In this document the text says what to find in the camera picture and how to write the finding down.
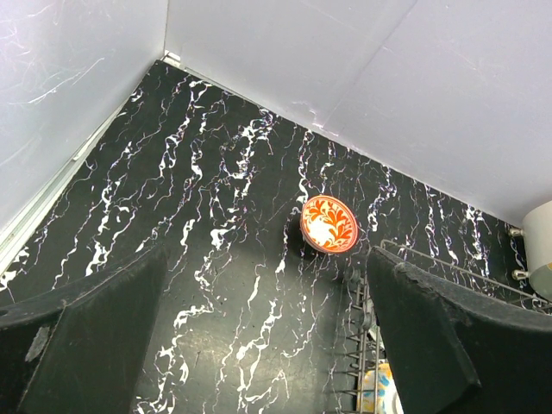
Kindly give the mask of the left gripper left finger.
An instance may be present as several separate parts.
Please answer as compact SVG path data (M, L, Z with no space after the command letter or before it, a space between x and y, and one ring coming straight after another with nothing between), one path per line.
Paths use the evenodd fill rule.
M129 413L167 262L158 244L2 307L1 411Z

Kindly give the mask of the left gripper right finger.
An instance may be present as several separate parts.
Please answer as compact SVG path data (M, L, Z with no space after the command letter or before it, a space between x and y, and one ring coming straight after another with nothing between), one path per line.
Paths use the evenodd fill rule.
M379 247L367 283L406 413L549 413L551 318Z

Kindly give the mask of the blue yellow floral bowl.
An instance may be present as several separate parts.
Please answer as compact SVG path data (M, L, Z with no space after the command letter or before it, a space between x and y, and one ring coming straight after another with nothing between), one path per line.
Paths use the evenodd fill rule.
M361 384L361 412L382 414L403 414L398 390L387 362L365 373Z

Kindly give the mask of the red orange floral bowl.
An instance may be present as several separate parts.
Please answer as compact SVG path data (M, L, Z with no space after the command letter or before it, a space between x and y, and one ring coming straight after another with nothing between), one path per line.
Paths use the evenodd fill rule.
M358 241L359 225L353 212L329 195L309 198L301 210L299 224L305 241L325 254L344 254Z

